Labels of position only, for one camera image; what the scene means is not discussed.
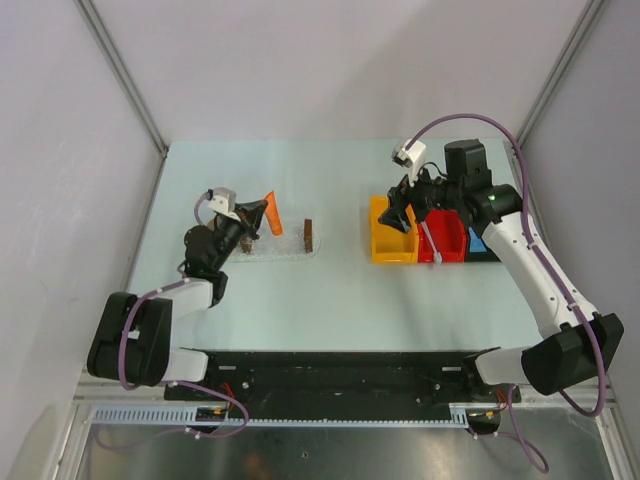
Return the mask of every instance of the white table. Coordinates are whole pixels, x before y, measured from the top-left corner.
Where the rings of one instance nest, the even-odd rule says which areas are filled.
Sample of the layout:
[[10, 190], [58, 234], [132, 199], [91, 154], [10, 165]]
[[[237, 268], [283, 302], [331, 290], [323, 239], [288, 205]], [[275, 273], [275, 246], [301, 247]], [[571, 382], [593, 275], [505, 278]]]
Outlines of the white table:
[[[427, 141], [444, 167], [443, 146]], [[494, 183], [513, 183], [500, 139], [482, 139]], [[193, 204], [207, 188], [238, 201], [276, 191], [283, 217], [313, 219], [308, 260], [230, 263], [223, 301], [174, 325], [175, 345], [230, 350], [415, 351], [517, 347], [540, 341], [533, 316], [499, 263], [374, 265], [368, 205], [405, 170], [396, 140], [175, 142], [132, 277], [143, 293], [178, 278]], [[208, 213], [203, 208], [202, 216]]]

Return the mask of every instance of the yellow bin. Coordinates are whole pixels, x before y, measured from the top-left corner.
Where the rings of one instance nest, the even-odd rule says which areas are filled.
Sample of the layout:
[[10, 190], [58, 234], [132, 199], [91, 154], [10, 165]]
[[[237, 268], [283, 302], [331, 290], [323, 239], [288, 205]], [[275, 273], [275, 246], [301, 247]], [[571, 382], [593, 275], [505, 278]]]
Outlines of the yellow bin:
[[404, 234], [395, 228], [378, 223], [378, 218], [388, 206], [387, 197], [371, 197], [370, 199], [371, 261], [373, 263], [416, 263], [420, 241], [413, 210], [411, 207], [407, 208], [411, 230]]

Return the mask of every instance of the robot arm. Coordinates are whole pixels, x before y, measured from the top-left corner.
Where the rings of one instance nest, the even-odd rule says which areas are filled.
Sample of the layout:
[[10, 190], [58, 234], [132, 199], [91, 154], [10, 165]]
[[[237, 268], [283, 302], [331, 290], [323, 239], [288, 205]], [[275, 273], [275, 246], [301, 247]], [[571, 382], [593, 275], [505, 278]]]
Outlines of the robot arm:
[[457, 211], [465, 227], [473, 228], [506, 266], [527, 300], [543, 338], [534, 347], [494, 349], [479, 354], [473, 363], [482, 381], [489, 385], [527, 383], [550, 395], [595, 376], [592, 347], [584, 327], [572, 312], [575, 307], [591, 318], [589, 324], [608, 368], [624, 331], [622, 323], [615, 314], [601, 316], [578, 292], [529, 217], [536, 246], [573, 292], [575, 302], [569, 304], [564, 298], [531, 249], [533, 245], [527, 244], [522, 231], [520, 195], [510, 185], [493, 185], [482, 143], [464, 140], [446, 145], [447, 176], [435, 179], [422, 168], [424, 148], [416, 148], [418, 143], [409, 150], [403, 147], [394, 150], [393, 161], [409, 168], [410, 174], [389, 190], [389, 208], [379, 222], [406, 233], [410, 228], [405, 212], [408, 206], [413, 208], [417, 223], [431, 210]]
[[[172, 323], [222, 300], [227, 276], [221, 268], [243, 236], [258, 238], [267, 207], [265, 200], [236, 203], [235, 192], [225, 188], [209, 191], [209, 198], [209, 207], [217, 213], [215, 228], [197, 225], [185, 234], [185, 278], [141, 297], [126, 292], [109, 297], [87, 359], [91, 375], [118, 380], [118, 365], [124, 358], [126, 380], [131, 384], [155, 386], [204, 378], [208, 356], [172, 347]], [[129, 320], [125, 357], [120, 347]]]

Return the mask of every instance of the orange object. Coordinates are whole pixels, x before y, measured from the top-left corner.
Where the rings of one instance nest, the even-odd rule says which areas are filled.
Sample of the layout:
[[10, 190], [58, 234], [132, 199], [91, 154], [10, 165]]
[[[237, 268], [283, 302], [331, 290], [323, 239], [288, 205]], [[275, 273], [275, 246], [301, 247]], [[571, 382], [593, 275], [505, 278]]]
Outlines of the orange object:
[[371, 261], [373, 263], [416, 263], [420, 240], [413, 210], [411, 207], [407, 208], [411, 230], [404, 234], [378, 223], [378, 218], [388, 206], [387, 197], [371, 197], [370, 199]]
[[278, 206], [276, 205], [275, 192], [269, 192], [264, 199], [267, 201], [267, 209], [264, 211], [264, 214], [267, 216], [271, 233], [276, 237], [282, 235], [282, 224], [280, 223], [280, 215], [278, 214]]

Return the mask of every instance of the metal panel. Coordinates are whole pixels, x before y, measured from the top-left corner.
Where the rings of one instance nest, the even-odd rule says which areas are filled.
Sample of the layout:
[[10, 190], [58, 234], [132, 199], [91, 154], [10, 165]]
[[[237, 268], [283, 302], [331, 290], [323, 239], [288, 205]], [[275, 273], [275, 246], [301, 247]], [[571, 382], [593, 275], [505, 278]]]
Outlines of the metal panel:
[[[518, 418], [527, 438], [549, 460], [551, 473], [546, 478], [614, 478], [592, 420], [567, 409], [519, 409]], [[100, 438], [109, 445], [124, 445], [162, 428], [166, 427], [102, 427]], [[503, 429], [511, 430], [508, 419]], [[540, 476], [517, 443], [474, 441], [456, 429], [256, 427], [223, 441], [194, 440], [178, 432], [117, 453], [91, 444], [78, 480], [89, 478], [526, 480]]]

